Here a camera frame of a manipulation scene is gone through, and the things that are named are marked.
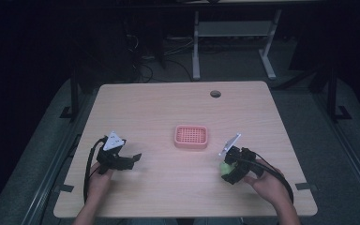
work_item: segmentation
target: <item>hole in table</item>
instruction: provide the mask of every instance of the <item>hole in table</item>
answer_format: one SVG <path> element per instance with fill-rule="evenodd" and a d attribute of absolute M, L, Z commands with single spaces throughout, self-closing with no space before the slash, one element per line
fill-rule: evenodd
<path fill-rule="evenodd" d="M 221 96 L 221 92 L 219 92 L 218 90 L 211 91 L 210 96 L 213 98 L 219 98 Z"/>

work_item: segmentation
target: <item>dark background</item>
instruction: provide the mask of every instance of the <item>dark background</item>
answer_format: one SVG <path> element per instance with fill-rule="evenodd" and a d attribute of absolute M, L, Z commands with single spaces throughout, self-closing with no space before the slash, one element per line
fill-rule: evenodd
<path fill-rule="evenodd" d="M 127 51 L 123 54 L 126 40 L 119 14 L 88 12 L 79 16 L 65 8 L 68 6 L 76 5 L 70 1 L 61 5 L 43 0 L 0 1 L 0 192 L 54 94 L 74 68 L 81 83 L 92 83 L 85 84 L 83 91 L 100 83 L 134 79 L 129 67 L 135 59 Z M 277 30 L 276 38 L 299 40 L 292 68 L 330 65 L 360 100 L 360 1 L 332 1 L 302 9 L 285 9 Z M 148 37 L 192 32 L 192 13 L 139 13 L 135 29 L 153 50 L 154 41 L 148 42 Z M 182 30 L 188 23 L 191 30 Z M 107 33 L 109 27 L 114 27 L 114 32 Z M 114 51 L 105 51 L 107 46 Z M 97 65 L 83 50 L 94 53 L 108 67 Z M 90 71 L 106 75 L 88 76 Z"/>

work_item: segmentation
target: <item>green object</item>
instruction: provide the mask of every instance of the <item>green object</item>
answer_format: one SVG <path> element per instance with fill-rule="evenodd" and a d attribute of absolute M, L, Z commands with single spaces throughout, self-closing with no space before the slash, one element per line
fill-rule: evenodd
<path fill-rule="evenodd" d="M 233 169 L 235 169 L 235 163 L 233 163 L 232 165 L 229 165 L 225 162 L 221 162 L 220 163 L 220 171 L 221 171 L 221 175 L 227 175 L 229 174 Z"/>

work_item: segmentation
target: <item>table leg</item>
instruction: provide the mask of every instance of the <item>table leg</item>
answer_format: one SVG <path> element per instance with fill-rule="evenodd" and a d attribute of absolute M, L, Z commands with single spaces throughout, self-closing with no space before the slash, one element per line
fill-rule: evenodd
<path fill-rule="evenodd" d="M 271 43 L 273 42 L 274 35 L 276 34 L 278 21 L 279 21 L 281 12 L 282 12 L 281 9 L 278 9 L 276 11 L 274 20 L 271 22 L 271 26 L 268 31 L 267 42 L 266 42 L 264 48 L 259 50 L 260 57 L 262 59 L 262 63 L 264 65 L 265 71 L 267 72 L 267 76 L 270 80 L 275 80 L 277 78 L 276 74 L 274 73 L 273 67 L 271 67 L 270 60 L 268 59 L 268 52 L 270 51 Z"/>
<path fill-rule="evenodd" d="M 192 79 L 198 81 L 201 78 L 200 74 L 200 58 L 198 56 L 198 23 L 199 12 L 195 11 L 194 22 L 194 53 L 192 54 Z"/>

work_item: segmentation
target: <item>person's hand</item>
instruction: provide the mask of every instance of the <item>person's hand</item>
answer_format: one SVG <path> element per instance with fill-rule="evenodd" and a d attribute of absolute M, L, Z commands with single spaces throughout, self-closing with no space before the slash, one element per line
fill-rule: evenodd
<path fill-rule="evenodd" d="M 109 169 L 104 174 L 98 174 L 99 166 L 100 164 L 97 162 L 90 169 L 90 173 L 92 175 L 89 179 L 89 189 L 87 192 L 86 202 L 90 200 L 96 201 L 100 204 L 110 188 L 113 170 Z"/>
<path fill-rule="evenodd" d="M 270 167 L 260 159 L 257 159 L 257 161 Z M 278 168 L 275 169 L 283 176 L 283 173 Z M 244 177 L 244 181 L 250 184 L 262 198 L 274 206 L 278 215 L 279 224 L 300 224 L 299 217 L 297 216 L 296 209 L 292 204 L 288 191 L 275 176 L 264 171 L 261 177 L 254 178 L 247 175 Z"/>
<path fill-rule="evenodd" d="M 104 174 L 98 174 L 99 166 L 100 164 L 97 162 L 90 169 L 91 176 L 89 179 L 87 200 L 73 224 L 93 224 L 98 207 L 107 195 L 108 189 L 110 188 L 111 177 L 113 176 L 113 170 L 108 170 Z"/>
<path fill-rule="evenodd" d="M 257 159 L 256 161 L 270 168 L 270 166 L 267 165 L 267 163 L 265 163 L 263 160 Z M 283 176 L 283 173 L 280 169 L 275 169 Z M 273 205 L 282 202 L 292 203 L 288 191 L 282 185 L 282 183 L 276 179 L 275 176 L 266 171 L 264 171 L 262 176 L 259 178 L 254 178 L 247 175 L 244 177 L 244 181 L 250 184 L 262 198 Z"/>

